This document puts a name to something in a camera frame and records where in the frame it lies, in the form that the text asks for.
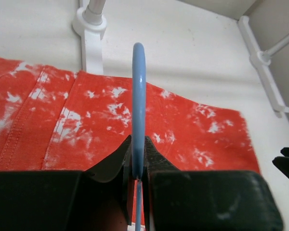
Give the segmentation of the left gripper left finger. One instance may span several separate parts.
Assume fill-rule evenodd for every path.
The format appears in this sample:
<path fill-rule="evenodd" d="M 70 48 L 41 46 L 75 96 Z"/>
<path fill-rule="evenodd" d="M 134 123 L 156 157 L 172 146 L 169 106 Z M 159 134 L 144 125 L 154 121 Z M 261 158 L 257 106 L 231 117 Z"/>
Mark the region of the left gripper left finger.
<path fill-rule="evenodd" d="M 84 172 L 84 226 L 128 226 L 132 218 L 131 135 Z"/>

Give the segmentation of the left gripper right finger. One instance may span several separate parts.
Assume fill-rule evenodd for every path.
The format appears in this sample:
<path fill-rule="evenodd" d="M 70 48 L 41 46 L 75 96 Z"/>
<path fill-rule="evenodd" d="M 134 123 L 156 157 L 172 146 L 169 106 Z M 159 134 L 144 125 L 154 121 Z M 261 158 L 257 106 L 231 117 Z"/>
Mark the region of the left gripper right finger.
<path fill-rule="evenodd" d="M 143 207 L 145 230 L 150 231 L 150 174 L 154 171 L 179 171 L 167 158 L 165 158 L 155 147 L 149 136 L 145 136 L 144 144 L 144 172 L 143 182 Z"/>

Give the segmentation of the red white patterned trousers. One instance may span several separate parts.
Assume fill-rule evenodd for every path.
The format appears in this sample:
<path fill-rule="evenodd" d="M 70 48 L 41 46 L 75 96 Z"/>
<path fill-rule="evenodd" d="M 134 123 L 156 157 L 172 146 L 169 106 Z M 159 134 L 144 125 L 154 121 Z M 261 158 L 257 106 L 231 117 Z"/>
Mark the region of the red white patterned trousers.
<path fill-rule="evenodd" d="M 0 231 L 84 226 L 84 172 L 132 133 L 132 78 L 0 58 Z M 179 171 L 150 174 L 151 231 L 263 231 L 264 181 L 235 110 L 146 83 L 145 136 Z"/>

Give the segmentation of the blue wire hanger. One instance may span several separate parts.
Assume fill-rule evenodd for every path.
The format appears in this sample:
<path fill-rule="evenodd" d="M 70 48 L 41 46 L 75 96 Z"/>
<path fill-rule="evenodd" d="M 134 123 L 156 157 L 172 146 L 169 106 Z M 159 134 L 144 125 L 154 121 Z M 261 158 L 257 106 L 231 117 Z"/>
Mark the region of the blue wire hanger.
<path fill-rule="evenodd" d="M 142 176 L 144 171 L 145 114 L 146 114 L 146 63 L 144 46 L 137 42 L 132 55 L 132 175 L 136 180 L 135 230 L 141 229 Z"/>

